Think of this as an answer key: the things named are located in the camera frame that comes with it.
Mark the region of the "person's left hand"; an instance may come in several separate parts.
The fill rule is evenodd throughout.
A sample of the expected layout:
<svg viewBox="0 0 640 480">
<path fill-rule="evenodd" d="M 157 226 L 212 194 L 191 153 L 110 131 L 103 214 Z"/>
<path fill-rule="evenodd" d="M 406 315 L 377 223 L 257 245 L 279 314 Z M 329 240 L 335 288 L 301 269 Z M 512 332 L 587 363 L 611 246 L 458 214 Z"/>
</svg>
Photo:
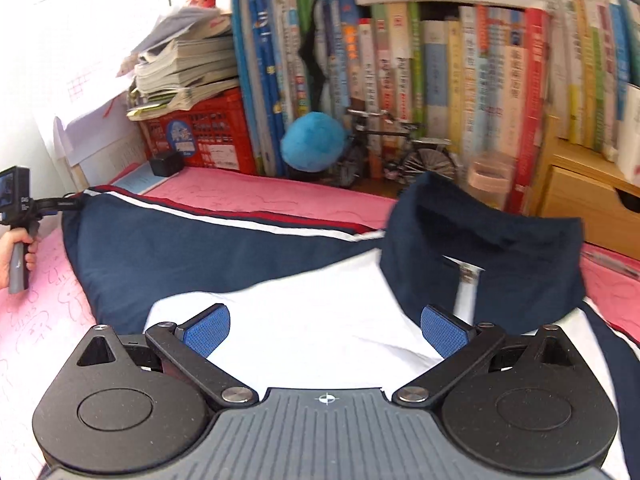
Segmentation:
<svg viewBox="0 0 640 480">
<path fill-rule="evenodd" d="M 35 270 L 36 252 L 38 248 L 38 240 L 32 237 L 29 232 L 23 228 L 6 231 L 2 234 L 0 240 L 0 288 L 5 289 L 9 286 L 11 257 L 13 248 L 18 244 L 27 244 L 25 254 L 26 269 Z"/>
</svg>

